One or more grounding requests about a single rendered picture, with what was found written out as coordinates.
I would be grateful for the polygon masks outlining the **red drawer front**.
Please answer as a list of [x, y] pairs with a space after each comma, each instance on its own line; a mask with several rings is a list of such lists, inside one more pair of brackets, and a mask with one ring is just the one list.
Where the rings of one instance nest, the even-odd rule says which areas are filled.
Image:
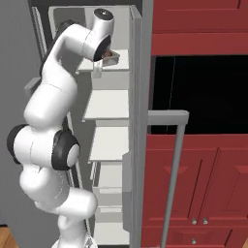
[[[141, 235], [141, 245], [143, 247], [156, 247], [161, 244], [161, 228], [143, 228]], [[206, 247], [224, 248], [230, 235], [229, 229], [191, 229], [191, 228], [171, 228], [168, 232], [167, 247]]]
[[225, 248], [242, 248], [248, 238], [248, 228], [235, 228], [231, 231]]

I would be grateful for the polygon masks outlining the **white freezer drawer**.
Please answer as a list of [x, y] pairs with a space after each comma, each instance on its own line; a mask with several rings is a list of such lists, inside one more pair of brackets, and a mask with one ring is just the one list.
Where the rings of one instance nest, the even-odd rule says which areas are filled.
[[92, 190], [99, 206], [122, 205], [122, 163], [94, 162], [91, 171]]
[[129, 233], [123, 229], [121, 207], [99, 207], [95, 214], [94, 239], [99, 245], [128, 245]]

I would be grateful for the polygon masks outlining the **red wall cupboard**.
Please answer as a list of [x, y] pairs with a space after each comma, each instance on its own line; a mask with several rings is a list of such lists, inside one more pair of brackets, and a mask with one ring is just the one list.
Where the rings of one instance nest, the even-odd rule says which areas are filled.
[[151, 53], [248, 54], [248, 0], [154, 0]]

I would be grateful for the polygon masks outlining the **grey freezer door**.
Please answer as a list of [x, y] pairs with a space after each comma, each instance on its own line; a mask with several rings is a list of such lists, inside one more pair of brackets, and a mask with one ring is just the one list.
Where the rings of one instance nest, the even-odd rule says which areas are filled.
[[153, 0], [130, 7], [129, 151], [123, 155], [123, 229], [130, 248], [140, 248]]

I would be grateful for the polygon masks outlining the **grey fridge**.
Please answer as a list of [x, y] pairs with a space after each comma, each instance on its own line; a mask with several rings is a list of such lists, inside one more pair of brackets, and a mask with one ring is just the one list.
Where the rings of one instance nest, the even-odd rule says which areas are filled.
[[[35, 21], [35, 29], [39, 41], [40, 52], [45, 53], [48, 45], [55, 37], [59, 24], [67, 19], [73, 19], [80, 24], [91, 27], [93, 24], [93, 12], [98, 8], [106, 9], [113, 13], [114, 30], [111, 39], [113, 50], [130, 50], [130, 7], [123, 5], [119, 0], [114, 2], [100, 2], [94, 4], [92, 0], [29, 0], [32, 17]], [[84, 120], [83, 115], [93, 90], [128, 90], [130, 87], [130, 58], [128, 71], [103, 72], [100, 78], [93, 78], [92, 72], [76, 70], [78, 81], [77, 103], [68, 114], [67, 125], [72, 129], [82, 146], [79, 162], [70, 173], [70, 181], [80, 188], [92, 190], [91, 171], [94, 162], [90, 161], [92, 142], [97, 127], [127, 127], [128, 119], [111, 120]], [[121, 207], [123, 221], [123, 203], [121, 206], [98, 206]], [[87, 228], [94, 238], [95, 215], [86, 221]], [[130, 248], [128, 245], [99, 245], [99, 248]]]

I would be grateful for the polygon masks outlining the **grey fridge door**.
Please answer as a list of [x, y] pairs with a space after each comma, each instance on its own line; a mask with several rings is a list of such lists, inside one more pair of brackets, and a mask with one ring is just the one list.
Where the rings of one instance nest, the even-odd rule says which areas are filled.
[[23, 87], [38, 74], [39, 53], [27, 0], [0, 0], [0, 216], [10, 227], [27, 204], [18, 185], [20, 166], [7, 150], [7, 135], [23, 122]]

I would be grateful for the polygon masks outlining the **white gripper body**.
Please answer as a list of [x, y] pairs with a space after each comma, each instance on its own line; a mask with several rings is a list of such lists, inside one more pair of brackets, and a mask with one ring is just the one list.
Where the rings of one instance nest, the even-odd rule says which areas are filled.
[[102, 69], [103, 69], [103, 61], [97, 61], [93, 64], [93, 72], [92, 77], [93, 78], [100, 78], [102, 76]]

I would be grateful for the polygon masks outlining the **red cupboard door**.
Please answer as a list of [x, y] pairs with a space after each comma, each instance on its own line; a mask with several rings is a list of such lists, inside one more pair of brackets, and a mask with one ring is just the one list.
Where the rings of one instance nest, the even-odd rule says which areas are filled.
[[248, 226], [248, 148], [219, 148], [199, 221]]
[[[189, 225], [197, 220], [217, 150], [183, 149], [170, 214], [172, 225]], [[143, 220], [144, 226], [163, 226], [169, 195], [172, 149], [146, 151]]]

